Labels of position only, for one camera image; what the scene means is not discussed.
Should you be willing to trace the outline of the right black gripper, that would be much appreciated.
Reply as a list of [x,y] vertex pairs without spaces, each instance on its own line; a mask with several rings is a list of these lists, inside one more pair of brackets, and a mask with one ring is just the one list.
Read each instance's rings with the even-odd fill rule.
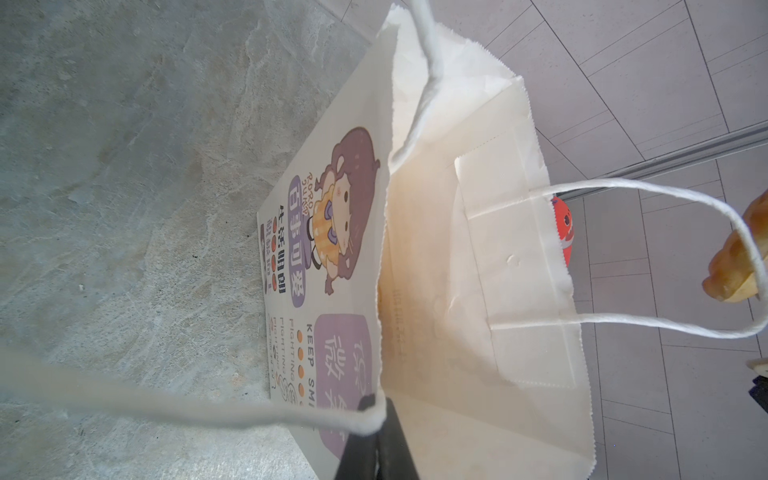
[[747,366],[756,374],[749,394],[765,412],[768,412],[768,359],[749,360]]

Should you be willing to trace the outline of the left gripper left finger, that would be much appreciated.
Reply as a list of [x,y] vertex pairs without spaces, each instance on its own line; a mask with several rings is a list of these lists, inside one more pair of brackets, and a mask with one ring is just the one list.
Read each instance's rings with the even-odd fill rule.
[[379,430],[369,435],[351,434],[344,448],[335,480],[376,480]]

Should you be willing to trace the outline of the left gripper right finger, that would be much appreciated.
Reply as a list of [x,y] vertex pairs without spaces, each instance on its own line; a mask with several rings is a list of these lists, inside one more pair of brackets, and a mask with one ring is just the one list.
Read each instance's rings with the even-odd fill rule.
[[377,434],[377,480],[419,480],[394,403],[386,399],[386,418]]

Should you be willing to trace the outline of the ring shaped bread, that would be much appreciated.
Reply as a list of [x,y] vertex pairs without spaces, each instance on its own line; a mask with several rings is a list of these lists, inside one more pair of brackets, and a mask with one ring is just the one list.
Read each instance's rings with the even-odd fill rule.
[[[743,220],[753,234],[753,239],[767,264],[767,192],[752,201]],[[759,296],[754,269],[746,248],[736,231],[733,231],[722,249],[711,260],[709,276],[702,282],[705,293],[720,302],[739,303]]]

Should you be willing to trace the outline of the white printed paper bag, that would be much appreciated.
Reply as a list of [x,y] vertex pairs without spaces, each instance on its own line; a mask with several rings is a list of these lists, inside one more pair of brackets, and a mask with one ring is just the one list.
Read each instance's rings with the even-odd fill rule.
[[716,339],[759,333],[665,318],[576,312],[527,92],[430,6],[393,7],[362,63],[300,150],[319,177],[358,186],[353,263],[310,267],[307,189],[287,171],[260,211],[268,401],[209,402],[109,381],[1,350],[3,392],[58,409],[209,430],[332,439],[336,472],[351,434],[380,430],[393,401],[419,477],[579,478],[594,442],[585,323]]

